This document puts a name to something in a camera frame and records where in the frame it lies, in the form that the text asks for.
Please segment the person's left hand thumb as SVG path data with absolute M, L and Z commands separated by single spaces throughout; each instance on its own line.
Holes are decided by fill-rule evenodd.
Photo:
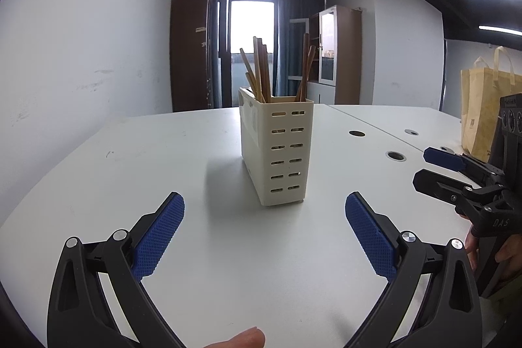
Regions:
M 258 327 L 249 328 L 222 342 L 212 343 L 205 348 L 264 348 L 266 335 Z

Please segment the person's right hand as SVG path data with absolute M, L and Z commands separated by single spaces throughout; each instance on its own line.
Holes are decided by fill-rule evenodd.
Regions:
M 465 252 L 471 265 L 471 270 L 475 271 L 478 266 L 479 239 L 468 231 L 465 239 Z M 508 237 L 502 247 L 496 253 L 497 263 L 505 262 L 502 272 L 503 278 L 511 277 L 521 271 L 522 268 L 522 241 L 521 235 L 515 234 Z

